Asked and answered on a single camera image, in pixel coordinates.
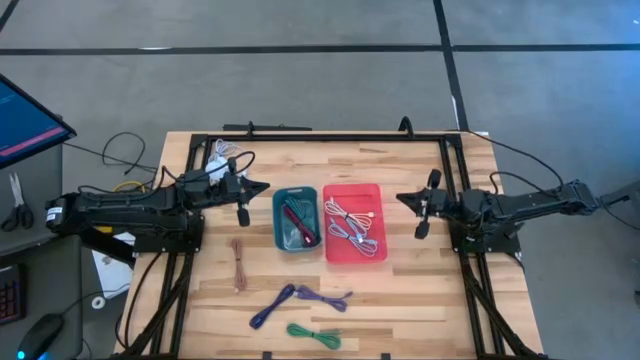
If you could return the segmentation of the grey side desk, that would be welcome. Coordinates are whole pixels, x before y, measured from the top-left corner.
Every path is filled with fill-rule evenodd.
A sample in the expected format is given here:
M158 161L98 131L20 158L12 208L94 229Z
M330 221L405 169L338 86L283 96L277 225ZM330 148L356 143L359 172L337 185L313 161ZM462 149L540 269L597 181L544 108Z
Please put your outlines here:
M0 325L0 360L17 360L27 331L44 315L62 313L64 325L44 360L71 360L82 352L81 249L75 238L57 239L46 228L45 202L62 193L62 147L57 145L0 170L0 222L14 206L9 176L16 173L34 225L12 232L0 230L0 269L22 264L26 316Z

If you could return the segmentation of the black handled scissors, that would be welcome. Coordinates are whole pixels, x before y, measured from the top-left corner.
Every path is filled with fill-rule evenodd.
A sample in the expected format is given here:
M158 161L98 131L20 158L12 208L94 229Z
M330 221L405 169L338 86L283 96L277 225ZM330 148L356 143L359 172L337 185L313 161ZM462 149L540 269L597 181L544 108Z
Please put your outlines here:
M0 224L0 230L11 232L22 227L31 229L34 224L34 214L24 200L20 179L17 173L9 175L12 194L14 196L14 206L9 215Z

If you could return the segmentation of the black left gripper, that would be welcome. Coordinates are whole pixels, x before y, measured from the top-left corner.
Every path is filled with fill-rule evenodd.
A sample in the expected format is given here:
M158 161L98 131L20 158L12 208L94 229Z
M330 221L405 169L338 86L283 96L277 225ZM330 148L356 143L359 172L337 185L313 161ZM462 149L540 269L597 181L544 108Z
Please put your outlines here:
M249 179L244 180L244 187L248 190L244 192L242 180L238 177L236 172L237 162L234 157L227 159L228 171L223 175L221 182L225 188L224 192L231 198L238 206L237 218L241 227L248 227L250 225L249 212L245 207L245 196L247 199L253 199L258 196L261 191L265 191L270 187L269 183L253 181Z

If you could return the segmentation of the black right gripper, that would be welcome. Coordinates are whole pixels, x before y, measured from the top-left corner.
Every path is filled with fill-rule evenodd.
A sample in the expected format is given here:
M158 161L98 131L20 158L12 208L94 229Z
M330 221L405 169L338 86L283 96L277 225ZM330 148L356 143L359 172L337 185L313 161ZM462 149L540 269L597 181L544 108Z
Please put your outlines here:
M457 204L450 198L446 190L439 189L442 173L433 169L428 176L427 186L417 192L398 193L399 201L418 201L408 204L412 211L416 211L420 221L415 230L417 239L425 239L430 230L430 217L451 220L457 213Z

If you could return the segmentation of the white paper sheet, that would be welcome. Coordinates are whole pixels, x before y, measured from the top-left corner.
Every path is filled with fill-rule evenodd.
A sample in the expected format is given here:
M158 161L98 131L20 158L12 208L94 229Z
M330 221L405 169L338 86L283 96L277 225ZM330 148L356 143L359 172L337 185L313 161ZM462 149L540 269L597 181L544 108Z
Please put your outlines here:
M109 300L129 290L133 274L129 265L95 250L92 251L92 256L105 299Z

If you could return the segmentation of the blue screen monitor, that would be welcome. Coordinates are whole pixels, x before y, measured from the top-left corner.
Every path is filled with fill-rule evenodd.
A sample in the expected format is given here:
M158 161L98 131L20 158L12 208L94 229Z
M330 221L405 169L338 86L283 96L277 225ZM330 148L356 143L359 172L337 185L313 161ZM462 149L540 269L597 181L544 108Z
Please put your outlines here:
M77 136L77 131L0 74L0 169Z

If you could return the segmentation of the teal plastic bin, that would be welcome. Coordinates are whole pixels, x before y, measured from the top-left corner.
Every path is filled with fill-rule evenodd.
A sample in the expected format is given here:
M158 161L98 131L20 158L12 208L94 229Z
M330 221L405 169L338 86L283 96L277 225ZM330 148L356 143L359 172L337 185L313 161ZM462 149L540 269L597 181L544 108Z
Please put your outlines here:
M303 186L277 190L272 198L276 247L288 253L311 251L322 242L317 192Z

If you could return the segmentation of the black flat bar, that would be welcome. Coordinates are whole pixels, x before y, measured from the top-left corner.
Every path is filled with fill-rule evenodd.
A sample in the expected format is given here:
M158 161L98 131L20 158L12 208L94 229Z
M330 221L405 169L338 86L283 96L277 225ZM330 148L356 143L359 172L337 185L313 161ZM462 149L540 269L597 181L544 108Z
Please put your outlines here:
M279 125L256 125L253 122L248 122L247 124L224 124L222 129L224 131L237 131L237 132L312 131L312 128L310 128L310 127L286 126L284 124L279 124Z

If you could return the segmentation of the black metal table frame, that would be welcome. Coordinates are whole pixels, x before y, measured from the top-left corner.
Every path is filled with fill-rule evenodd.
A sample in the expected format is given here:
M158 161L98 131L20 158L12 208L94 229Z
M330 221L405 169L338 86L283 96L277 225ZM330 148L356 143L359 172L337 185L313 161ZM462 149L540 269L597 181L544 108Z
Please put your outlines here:
M287 254L275 247L272 197L249 207L242 228L231 206L206 211L194 259L180 357L183 359L471 359L475 343L458 255L434 219L414 236L415 215L396 199L421 189L444 159L464 158L442 181L482 189L499 184L492 145L470 134L447 144L430 132L262 133L246 143L250 175L271 190L375 183L381 189L388 256L334 265L323 249Z

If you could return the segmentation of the black keyboard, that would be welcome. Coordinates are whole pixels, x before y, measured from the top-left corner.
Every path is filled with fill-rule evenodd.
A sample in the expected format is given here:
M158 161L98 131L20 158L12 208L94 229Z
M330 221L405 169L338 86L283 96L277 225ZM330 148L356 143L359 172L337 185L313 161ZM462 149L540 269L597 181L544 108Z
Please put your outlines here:
M26 316L26 270L23 264L0 269L0 326Z

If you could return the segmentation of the pink plastic bin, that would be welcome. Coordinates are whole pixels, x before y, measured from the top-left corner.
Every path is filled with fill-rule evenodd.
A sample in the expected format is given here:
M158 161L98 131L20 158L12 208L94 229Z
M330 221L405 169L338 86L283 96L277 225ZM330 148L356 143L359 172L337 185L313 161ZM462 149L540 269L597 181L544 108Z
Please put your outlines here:
M377 184L323 188L325 256L329 263L384 262L388 256L381 191Z

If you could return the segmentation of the grey metal stand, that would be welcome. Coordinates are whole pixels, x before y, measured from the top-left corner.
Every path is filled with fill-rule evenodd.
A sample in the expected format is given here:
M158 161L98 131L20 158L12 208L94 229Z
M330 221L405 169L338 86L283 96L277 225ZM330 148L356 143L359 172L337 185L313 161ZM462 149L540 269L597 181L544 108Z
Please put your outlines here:
M635 214L640 217L640 180L630 183L603 197L605 211L623 225L640 231L640 226L632 225L611 211L611 206L621 202L630 202Z

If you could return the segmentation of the black computer mouse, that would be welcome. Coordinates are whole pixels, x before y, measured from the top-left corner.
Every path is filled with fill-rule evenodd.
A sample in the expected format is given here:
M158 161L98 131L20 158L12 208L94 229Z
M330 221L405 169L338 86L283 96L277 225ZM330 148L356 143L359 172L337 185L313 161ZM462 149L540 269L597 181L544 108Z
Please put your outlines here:
M60 313L42 316L22 338L16 351L16 360L41 360L63 326L64 317Z

